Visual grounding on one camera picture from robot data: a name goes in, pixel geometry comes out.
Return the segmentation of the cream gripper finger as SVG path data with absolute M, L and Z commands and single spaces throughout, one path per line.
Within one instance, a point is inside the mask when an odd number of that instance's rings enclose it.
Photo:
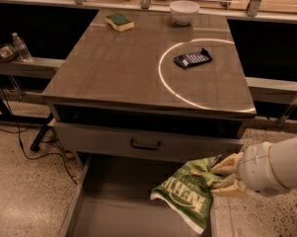
M 238 165 L 243 153 L 234 153 L 226 157 L 220 163 L 216 164 L 212 169 L 211 173 L 219 175 L 232 175 L 238 173 Z
M 213 185 L 211 191 L 217 196 L 226 198 L 248 198 L 256 194 L 254 191 L 250 190 L 243 181 L 239 180 L 235 174 Z

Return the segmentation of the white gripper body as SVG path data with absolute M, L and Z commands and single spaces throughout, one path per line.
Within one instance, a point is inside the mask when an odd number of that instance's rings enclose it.
M 290 192 L 276 177 L 271 166 L 272 143 L 251 145 L 241 156 L 238 173 L 244 185 L 261 196 L 278 196 Z

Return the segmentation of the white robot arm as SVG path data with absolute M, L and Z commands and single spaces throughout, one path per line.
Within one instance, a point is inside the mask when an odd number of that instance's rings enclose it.
M 251 145 L 245 152 L 225 158 L 211 172 L 223 176 L 212 187 L 212 192 L 221 197 L 288 194 L 297 188 L 297 137 Z

